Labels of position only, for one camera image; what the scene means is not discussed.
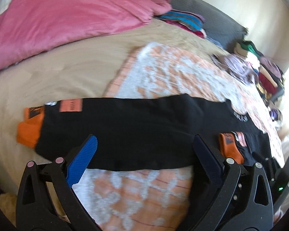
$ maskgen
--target white wall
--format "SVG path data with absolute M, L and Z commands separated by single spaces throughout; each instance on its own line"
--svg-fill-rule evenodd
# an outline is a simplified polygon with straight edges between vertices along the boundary
M 263 54 L 289 64 L 289 10 L 282 0 L 203 0 L 220 9 L 249 29 L 252 40 Z

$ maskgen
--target orange patterned towel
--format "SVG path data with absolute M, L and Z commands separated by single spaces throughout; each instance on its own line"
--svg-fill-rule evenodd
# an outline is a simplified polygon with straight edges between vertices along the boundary
M 281 143 L 255 86 L 245 86 L 213 63 L 183 49 L 150 43 L 130 54 L 104 96 L 157 98 L 188 93 L 210 101 L 230 99 L 240 114 L 269 133 L 272 155 L 283 163 Z M 104 231 L 173 231 L 184 219 L 192 167 L 112 172 L 87 169 L 73 186 Z

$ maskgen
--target purple garment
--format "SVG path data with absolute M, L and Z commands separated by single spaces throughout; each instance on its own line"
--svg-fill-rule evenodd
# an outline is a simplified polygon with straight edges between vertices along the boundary
M 219 57 L 217 57 L 216 55 L 211 55 L 210 57 L 216 66 L 218 66 L 220 69 L 227 71 L 231 76 L 233 76 L 240 82 L 246 85 L 250 83 L 258 83 L 257 74 L 241 57 L 235 54 L 223 55 Z
M 266 57 L 260 57 L 259 59 L 260 63 L 264 65 L 273 75 L 275 75 L 277 78 L 281 79 L 281 72 L 279 71 L 278 67 L 275 63 L 271 62 Z

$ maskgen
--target metal screw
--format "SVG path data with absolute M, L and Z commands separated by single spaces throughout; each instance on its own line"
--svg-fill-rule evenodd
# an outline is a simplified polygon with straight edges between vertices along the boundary
M 34 165 L 34 161 L 29 161 L 28 163 L 27 163 L 27 166 L 28 167 L 32 167 Z
M 261 165 L 261 163 L 259 163 L 259 162 L 256 162 L 256 167 L 257 167 L 257 168 L 262 168 L 262 165 Z
M 227 162 L 228 164 L 234 164 L 234 160 L 233 160 L 232 158 L 227 158 L 227 159 L 226 159 L 226 162 Z
M 63 157 L 58 157 L 56 159 L 56 163 L 62 163 L 64 161 L 64 158 Z

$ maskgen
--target orange sleeve cuff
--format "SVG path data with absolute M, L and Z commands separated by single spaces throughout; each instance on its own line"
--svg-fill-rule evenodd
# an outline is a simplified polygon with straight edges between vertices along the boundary
M 30 118 L 30 111 L 35 111 L 35 116 Z M 41 135 L 44 116 L 44 107 L 25 108 L 25 120 L 20 122 L 17 127 L 17 142 L 30 148 L 35 148 Z
M 230 133 L 219 134 L 218 141 L 219 141 L 219 150 L 225 158 L 231 157 L 236 161 L 237 164 L 243 164 L 244 158 L 236 146 L 233 134 Z

